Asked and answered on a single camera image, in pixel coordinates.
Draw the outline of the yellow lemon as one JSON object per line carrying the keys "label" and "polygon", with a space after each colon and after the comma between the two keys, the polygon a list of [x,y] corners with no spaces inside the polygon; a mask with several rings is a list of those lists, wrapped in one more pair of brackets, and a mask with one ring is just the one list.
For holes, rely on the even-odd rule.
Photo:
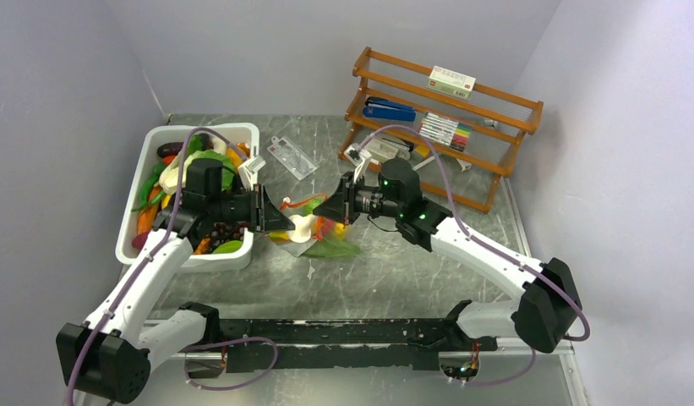
{"label": "yellow lemon", "polygon": [[335,222],[331,229],[331,236],[335,239],[344,240],[347,236],[348,231],[348,226],[345,226],[344,224],[339,222]]}

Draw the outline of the purple sweet potato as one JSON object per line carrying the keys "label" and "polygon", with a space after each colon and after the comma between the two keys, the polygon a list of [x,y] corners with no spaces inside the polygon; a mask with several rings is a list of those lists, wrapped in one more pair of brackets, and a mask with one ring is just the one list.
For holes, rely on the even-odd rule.
{"label": "purple sweet potato", "polygon": [[136,250],[142,250],[150,235],[150,231],[137,234],[131,241],[131,245]]}

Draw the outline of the clear zip top bag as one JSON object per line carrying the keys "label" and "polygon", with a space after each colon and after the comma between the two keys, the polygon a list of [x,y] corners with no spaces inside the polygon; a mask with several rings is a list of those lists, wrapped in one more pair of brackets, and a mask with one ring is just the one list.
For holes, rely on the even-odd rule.
{"label": "clear zip top bag", "polygon": [[[319,193],[315,195],[309,196],[307,199],[304,200],[293,200],[289,196],[285,196],[282,199],[282,203],[279,205],[279,210],[290,217],[291,215],[298,214],[302,216],[302,207],[303,205],[310,199],[313,199],[315,197],[320,197],[323,199],[323,201],[327,198],[326,194]],[[325,219],[325,226],[323,228],[324,231],[324,239],[334,239],[331,236],[331,229],[333,227],[333,222],[332,220]],[[288,237],[287,237],[287,232],[270,232],[268,234],[269,240],[275,244],[276,246],[280,247],[281,249],[285,250],[287,253],[294,257],[302,257],[303,252],[311,247],[313,244],[318,242],[316,238],[314,237],[314,233],[312,235],[312,239],[310,239],[307,243],[303,244],[297,244],[291,242]]]}

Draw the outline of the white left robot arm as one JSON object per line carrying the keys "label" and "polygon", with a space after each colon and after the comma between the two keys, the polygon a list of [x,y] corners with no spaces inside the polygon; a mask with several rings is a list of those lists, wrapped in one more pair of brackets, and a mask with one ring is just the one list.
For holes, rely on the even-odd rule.
{"label": "white left robot arm", "polygon": [[240,193],[223,190],[221,161],[195,158],[186,165],[177,159],[175,164],[175,201],[158,215],[136,262],[82,323],[67,323],[57,335],[67,405],[76,390],[131,403],[150,373],[175,353],[219,346],[219,312],[205,304],[188,302],[167,321],[143,329],[167,283],[216,223],[244,223],[256,233],[295,228],[259,184]]}

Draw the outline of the green romaine lettuce leaf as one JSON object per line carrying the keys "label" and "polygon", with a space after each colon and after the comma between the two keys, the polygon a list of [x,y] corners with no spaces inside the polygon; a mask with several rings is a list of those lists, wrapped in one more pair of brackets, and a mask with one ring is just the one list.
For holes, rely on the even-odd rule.
{"label": "green romaine lettuce leaf", "polygon": [[324,239],[316,242],[303,252],[308,258],[346,258],[361,253],[361,248],[342,239]]}

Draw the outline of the white mushroom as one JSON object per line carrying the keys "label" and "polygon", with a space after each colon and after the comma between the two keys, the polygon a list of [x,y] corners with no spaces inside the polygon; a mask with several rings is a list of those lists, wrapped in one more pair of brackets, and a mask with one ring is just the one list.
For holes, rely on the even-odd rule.
{"label": "white mushroom", "polygon": [[294,226],[294,229],[287,231],[287,237],[291,242],[303,244],[312,239],[314,233],[313,226],[317,221],[317,216],[313,214],[307,216],[294,214],[289,217],[289,220]]}

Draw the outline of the red chili pepper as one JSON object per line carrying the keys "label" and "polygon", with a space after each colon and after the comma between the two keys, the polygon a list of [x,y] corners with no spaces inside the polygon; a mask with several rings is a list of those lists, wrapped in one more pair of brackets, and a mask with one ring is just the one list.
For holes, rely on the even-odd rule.
{"label": "red chili pepper", "polygon": [[325,219],[323,217],[318,217],[314,225],[314,237],[317,241],[322,241],[324,239],[323,228],[325,226]]}

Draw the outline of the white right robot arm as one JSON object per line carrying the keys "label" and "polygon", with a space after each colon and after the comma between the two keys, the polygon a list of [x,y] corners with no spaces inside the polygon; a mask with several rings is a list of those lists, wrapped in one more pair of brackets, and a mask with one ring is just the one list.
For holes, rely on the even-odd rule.
{"label": "white right robot arm", "polygon": [[466,349],[477,338],[508,337],[549,354],[569,339],[571,326],[582,316],[564,261],[518,254],[466,226],[452,210],[423,195],[418,174],[401,158],[382,165],[375,186],[354,172],[344,173],[314,214],[344,225],[360,215],[392,218],[410,244],[459,262],[507,294],[507,302],[464,302],[453,309],[444,337],[455,350]]}

